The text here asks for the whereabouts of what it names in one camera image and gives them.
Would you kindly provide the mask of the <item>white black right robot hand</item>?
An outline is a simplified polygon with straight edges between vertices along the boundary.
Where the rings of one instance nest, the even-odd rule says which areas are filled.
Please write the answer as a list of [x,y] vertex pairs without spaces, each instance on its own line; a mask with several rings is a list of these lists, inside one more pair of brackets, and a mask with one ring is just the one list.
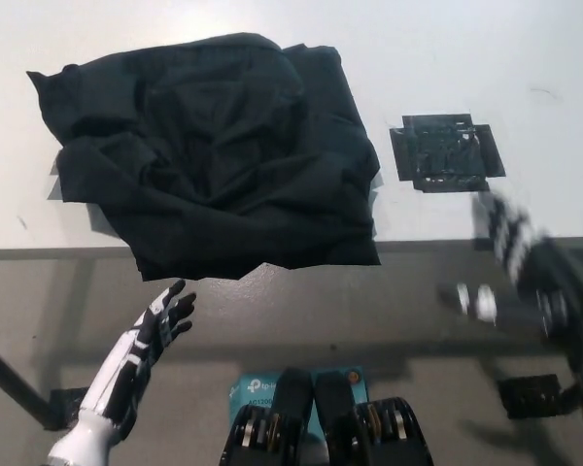
[[437,289],[447,309],[504,331],[520,331],[583,358],[583,265],[530,216],[492,192],[472,196],[476,229],[514,290],[447,283]]

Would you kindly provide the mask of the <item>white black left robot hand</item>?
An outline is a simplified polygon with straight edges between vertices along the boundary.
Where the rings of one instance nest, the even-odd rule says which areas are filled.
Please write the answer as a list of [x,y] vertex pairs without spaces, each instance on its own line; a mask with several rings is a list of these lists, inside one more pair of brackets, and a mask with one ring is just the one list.
[[192,327],[196,295],[178,280],[163,290],[124,331],[97,372],[80,412],[108,419],[126,433],[137,417],[154,365],[177,337]]

